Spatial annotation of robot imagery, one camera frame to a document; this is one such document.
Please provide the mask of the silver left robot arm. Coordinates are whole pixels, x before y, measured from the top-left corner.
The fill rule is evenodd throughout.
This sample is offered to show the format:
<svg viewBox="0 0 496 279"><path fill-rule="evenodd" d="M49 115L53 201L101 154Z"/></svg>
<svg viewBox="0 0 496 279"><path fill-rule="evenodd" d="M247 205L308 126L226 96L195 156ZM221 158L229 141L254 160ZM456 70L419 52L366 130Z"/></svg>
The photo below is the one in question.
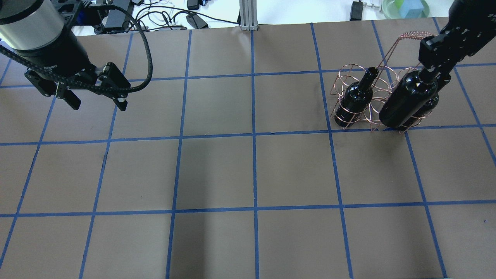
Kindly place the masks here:
<svg viewBox="0 0 496 279"><path fill-rule="evenodd" d="M87 51L49 0L2 0L0 29L12 51L32 63L25 73L30 83L44 96L64 100L74 110L81 101L72 90L82 86L69 81L92 86L101 81L101 87L112 90L131 86L114 63L97 68L90 62Z"/></svg>

